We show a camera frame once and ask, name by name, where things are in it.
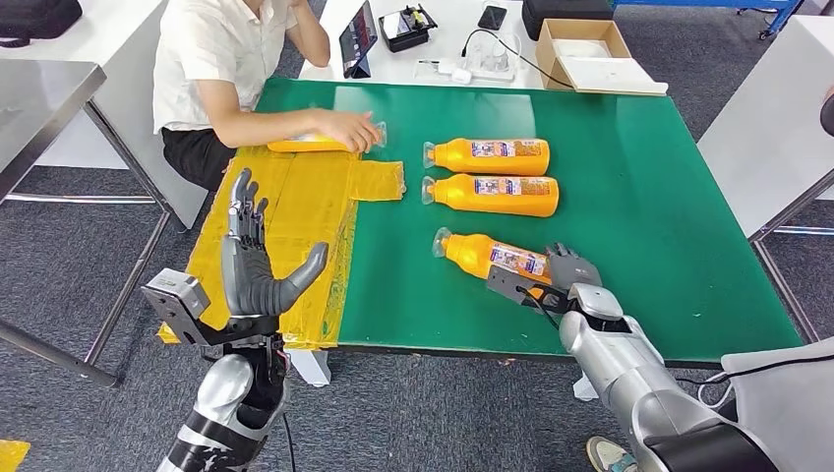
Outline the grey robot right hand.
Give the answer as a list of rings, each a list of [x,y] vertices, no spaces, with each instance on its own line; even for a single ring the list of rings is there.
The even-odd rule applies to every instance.
[[[602,285],[597,267],[573,249],[557,242],[545,250],[554,288],[567,292],[575,283]]]

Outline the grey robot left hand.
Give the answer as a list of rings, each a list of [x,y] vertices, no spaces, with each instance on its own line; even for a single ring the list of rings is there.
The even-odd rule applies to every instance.
[[[234,318],[278,317],[288,312],[327,266],[329,244],[318,242],[289,275],[274,276],[266,246],[268,199],[257,200],[258,189],[252,171],[245,168],[230,194],[221,270],[226,305]]]

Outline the person's right hand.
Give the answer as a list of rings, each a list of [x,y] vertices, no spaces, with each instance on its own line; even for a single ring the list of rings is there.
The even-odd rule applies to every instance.
[[[316,131],[350,151],[365,152],[383,140],[382,131],[371,120],[371,112],[317,109],[315,116]]]

